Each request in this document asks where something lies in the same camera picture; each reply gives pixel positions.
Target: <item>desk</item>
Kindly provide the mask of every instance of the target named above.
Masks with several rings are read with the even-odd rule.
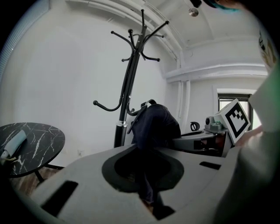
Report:
[[[35,173],[40,182],[44,179],[38,170],[52,161],[63,149],[64,133],[56,127],[40,123],[14,123],[0,127],[0,154],[6,144],[21,130],[27,139],[14,154],[15,161],[6,161],[10,178],[22,177]]]

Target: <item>electrical outlet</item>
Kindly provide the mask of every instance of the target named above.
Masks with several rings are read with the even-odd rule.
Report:
[[[78,155],[79,155],[79,157],[83,157],[84,156],[84,150],[78,149]]]

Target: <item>person's hand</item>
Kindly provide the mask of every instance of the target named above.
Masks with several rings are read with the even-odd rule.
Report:
[[[255,136],[263,131],[263,127],[260,126],[252,131],[245,132],[243,136],[236,142],[235,146],[243,146],[252,136]]]

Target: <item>window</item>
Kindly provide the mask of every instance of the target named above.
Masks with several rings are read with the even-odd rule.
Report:
[[[252,108],[252,106],[249,103],[249,98],[251,95],[245,95],[245,94],[218,94],[218,110],[220,111],[222,108],[224,108],[226,105],[231,103],[233,100],[238,99],[241,106],[243,107],[246,115],[248,116],[251,125],[248,130],[255,129],[261,125],[261,122],[259,120],[259,117],[255,110]]]

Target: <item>black metal coat rack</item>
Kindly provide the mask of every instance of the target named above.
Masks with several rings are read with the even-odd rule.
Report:
[[[140,111],[140,110],[135,111],[135,109],[130,110],[131,92],[132,92],[134,78],[135,78],[140,56],[142,55],[144,60],[147,59],[147,60],[154,60],[154,61],[158,61],[158,62],[160,61],[159,58],[150,58],[150,57],[144,55],[144,53],[143,53],[144,46],[146,45],[146,43],[149,41],[149,39],[152,36],[157,36],[157,37],[163,38],[163,36],[157,35],[156,33],[160,29],[162,29],[165,25],[169,24],[169,21],[166,21],[164,24],[162,24],[157,29],[155,29],[151,34],[146,35],[147,26],[145,25],[145,20],[144,20],[144,9],[142,9],[141,12],[142,12],[141,34],[133,34],[133,30],[129,29],[128,30],[129,37],[130,37],[130,41],[129,41],[128,39],[115,33],[114,31],[111,32],[112,34],[125,40],[130,45],[131,50],[132,50],[130,58],[122,59],[123,62],[128,61],[128,65],[127,65],[126,74],[125,74],[123,84],[122,84],[121,95],[119,98],[119,105],[114,109],[108,109],[105,106],[103,106],[102,104],[98,103],[98,101],[96,101],[96,100],[93,101],[94,105],[96,105],[106,111],[109,111],[109,112],[115,111],[115,110],[119,109],[120,106],[122,106],[120,114],[119,114],[119,123],[117,124],[116,130],[115,130],[114,147],[120,147],[120,146],[124,145],[124,141],[125,141],[125,137],[126,137],[126,128],[127,128],[127,123],[126,123],[127,114],[129,114],[130,116],[136,116],[138,114],[138,112]],[[134,43],[134,36],[139,36],[136,45]]]

